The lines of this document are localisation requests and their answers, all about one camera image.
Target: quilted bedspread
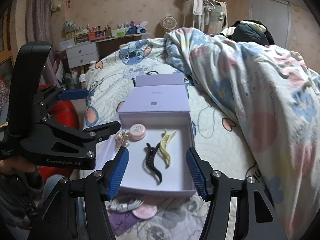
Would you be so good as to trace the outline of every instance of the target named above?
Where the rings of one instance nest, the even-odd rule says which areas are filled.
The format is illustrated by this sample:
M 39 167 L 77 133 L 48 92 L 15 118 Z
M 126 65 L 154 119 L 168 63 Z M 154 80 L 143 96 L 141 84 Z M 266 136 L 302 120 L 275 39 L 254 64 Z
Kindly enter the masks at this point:
M 165 38 L 167 62 L 239 124 L 288 238 L 300 239 L 320 208 L 319 75 L 276 45 L 193 28 Z
M 166 62 L 166 39 L 145 39 L 123 45 L 121 49 L 99 61 L 86 73 L 87 98 L 85 126 L 111 122 L 117 119 L 117 110 L 134 88 L 138 75 L 181 72 Z M 253 175 L 265 188 L 264 180 L 244 139 L 240 126 L 199 91 L 192 78 L 185 74 L 185 87 L 191 108 L 196 150 L 211 166 L 236 179 Z M 105 142 L 97 145 L 97 160 Z M 80 171 L 86 177 L 91 171 Z M 117 237 L 125 240 L 198 240 L 208 203 L 198 195 L 192 198 L 153 198 L 157 214 L 149 220 L 140 220 L 126 233 Z M 231 200 L 227 239 L 233 238 L 236 200 Z

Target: lavender gift box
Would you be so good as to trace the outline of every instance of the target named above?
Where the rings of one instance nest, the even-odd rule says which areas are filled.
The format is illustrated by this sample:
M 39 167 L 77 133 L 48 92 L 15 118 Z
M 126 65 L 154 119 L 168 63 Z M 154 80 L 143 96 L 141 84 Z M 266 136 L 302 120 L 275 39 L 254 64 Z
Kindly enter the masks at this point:
M 145 138 L 129 141 L 129 163 L 122 179 L 120 190 L 129 193 L 160 196 L 190 197 L 196 192 L 187 162 L 186 152 L 194 147 L 190 107 L 182 73 L 145 75 L 136 78 L 136 87 L 118 111 L 121 130 L 129 130 L 134 124 L 146 127 Z M 145 165 L 146 143 L 155 147 L 160 142 L 164 129 L 176 132 L 167 148 L 171 165 L 166 169 L 159 152 L 155 166 L 162 173 L 158 185 L 153 173 Z M 96 169 L 116 155 L 114 136 L 110 137 L 97 160 Z

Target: pink curtain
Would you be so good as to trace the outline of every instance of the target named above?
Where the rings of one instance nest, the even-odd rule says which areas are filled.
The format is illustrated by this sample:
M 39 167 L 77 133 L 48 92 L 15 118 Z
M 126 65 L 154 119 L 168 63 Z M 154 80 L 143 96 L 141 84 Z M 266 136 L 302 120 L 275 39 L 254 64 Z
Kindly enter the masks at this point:
M 50 0 L 27 1 L 26 28 L 28 42 L 48 41 L 50 44 L 53 44 Z M 56 55 L 52 46 L 47 61 L 44 64 L 40 85 L 49 83 L 56 84 L 58 87 L 60 87 L 53 69 L 55 59 Z

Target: window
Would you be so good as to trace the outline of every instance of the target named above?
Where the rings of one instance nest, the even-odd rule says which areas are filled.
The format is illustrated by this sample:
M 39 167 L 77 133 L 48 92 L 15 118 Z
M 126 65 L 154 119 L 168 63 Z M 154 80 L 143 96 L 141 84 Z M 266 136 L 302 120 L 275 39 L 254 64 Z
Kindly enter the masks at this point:
M 9 37 L 9 14 L 10 10 L 0 18 L 0 77 L 10 88 L 13 60 Z

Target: human hand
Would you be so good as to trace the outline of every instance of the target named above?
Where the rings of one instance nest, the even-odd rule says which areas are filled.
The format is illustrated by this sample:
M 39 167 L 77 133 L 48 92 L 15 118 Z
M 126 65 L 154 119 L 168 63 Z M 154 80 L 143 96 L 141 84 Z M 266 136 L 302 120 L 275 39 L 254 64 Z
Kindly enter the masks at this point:
M 0 171 L 9 171 L 12 168 L 23 172 L 34 172 L 36 166 L 19 155 L 0 161 Z

